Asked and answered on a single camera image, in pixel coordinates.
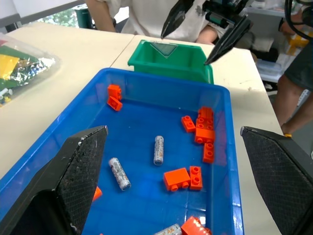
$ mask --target orange 2x2 brick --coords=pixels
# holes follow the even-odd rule
[[[195,142],[197,143],[214,143],[215,132],[212,130],[206,130],[196,128]]]
[[[197,118],[196,127],[201,129],[213,130],[213,121],[199,117]]]

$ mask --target table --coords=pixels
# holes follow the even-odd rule
[[[52,77],[29,86],[23,94],[0,109],[0,130],[2,136],[5,136],[0,142],[0,177],[96,72],[104,67],[133,70],[127,61],[139,41],[160,40],[44,23],[23,27],[9,35],[59,56],[62,66]],[[213,48],[210,45],[201,47],[206,55]],[[231,94],[245,234],[278,235],[277,226],[256,187],[246,148],[240,137],[243,125],[281,134],[278,121],[249,51],[233,49],[212,66],[215,84],[225,86]],[[8,123],[12,124],[10,128],[7,128]]]
[[[8,34],[61,59],[60,69],[0,109],[0,178],[133,35],[34,23]]]

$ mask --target white shirt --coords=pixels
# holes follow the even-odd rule
[[[122,33],[140,34],[159,38],[164,22],[178,0],[99,0],[107,2],[113,18],[120,7],[129,7],[129,19]],[[167,39],[195,42],[202,29],[208,24],[201,13],[205,0],[195,0],[186,13],[186,19]]]

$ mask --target plastic bag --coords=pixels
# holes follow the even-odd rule
[[[26,43],[0,34],[0,104],[11,100],[19,87],[29,84],[38,74],[50,76],[59,67],[59,59]]]
[[[255,0],[251,6],[255,8],[273,9],[281,4],[282,0]]]

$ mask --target aa battery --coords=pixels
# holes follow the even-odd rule
[[[155,165],[162,165],[164,158],[164,138],[162,136],[157,136],[155,141],[155,155],[153,163]]]
[[[154,235],[182,235],[182,231],[178,224],[174,224],[171,227],[168,227]]]
[[[121,190],[125,191],[129,189],[131,187],[131,182],[125,174],[125,171],[123,170],[121,163],[119,163],[119,160],[117,158],[111,158],[109,160],[109,165]]]

